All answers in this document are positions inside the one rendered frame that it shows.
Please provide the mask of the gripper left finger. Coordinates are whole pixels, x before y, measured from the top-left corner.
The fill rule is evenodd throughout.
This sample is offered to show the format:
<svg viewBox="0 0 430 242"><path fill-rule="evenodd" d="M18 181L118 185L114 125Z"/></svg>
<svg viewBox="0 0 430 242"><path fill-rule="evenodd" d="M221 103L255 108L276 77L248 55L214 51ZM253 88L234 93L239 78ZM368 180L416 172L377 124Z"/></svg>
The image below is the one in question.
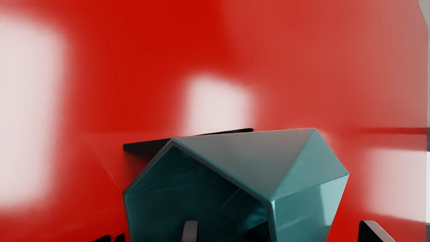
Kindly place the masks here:
<svg viewBox="0 0 430 242"><path fill-rule="evenodd" d="M184 223L182 242L199 242L199 227L197 220L188 220Z"/></svg>

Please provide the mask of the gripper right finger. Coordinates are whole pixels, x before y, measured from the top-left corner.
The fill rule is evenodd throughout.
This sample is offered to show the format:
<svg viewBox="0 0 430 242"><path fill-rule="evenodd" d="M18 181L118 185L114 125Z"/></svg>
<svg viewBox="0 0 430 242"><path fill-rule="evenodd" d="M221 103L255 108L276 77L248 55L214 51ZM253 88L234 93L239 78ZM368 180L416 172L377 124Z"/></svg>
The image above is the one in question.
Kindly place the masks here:
<svg viewBox="0 0 430 242"><path fill-rule="evenodd" d="M359 223L358 242L396 242L378 223L362 220Z"/></svg>

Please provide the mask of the teal faceted mug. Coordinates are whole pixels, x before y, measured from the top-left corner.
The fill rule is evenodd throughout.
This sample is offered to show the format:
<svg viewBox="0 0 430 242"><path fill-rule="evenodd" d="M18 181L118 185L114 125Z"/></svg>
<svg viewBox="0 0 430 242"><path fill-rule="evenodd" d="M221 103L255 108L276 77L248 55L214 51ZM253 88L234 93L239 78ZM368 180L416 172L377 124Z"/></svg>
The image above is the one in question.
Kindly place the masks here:
<svg viewBox="0 0 430 242"><path fill-rule="evenodd" d="M327 242L349 173L314 128L124 144L149 163L123 192L131 242Z"/></svg>

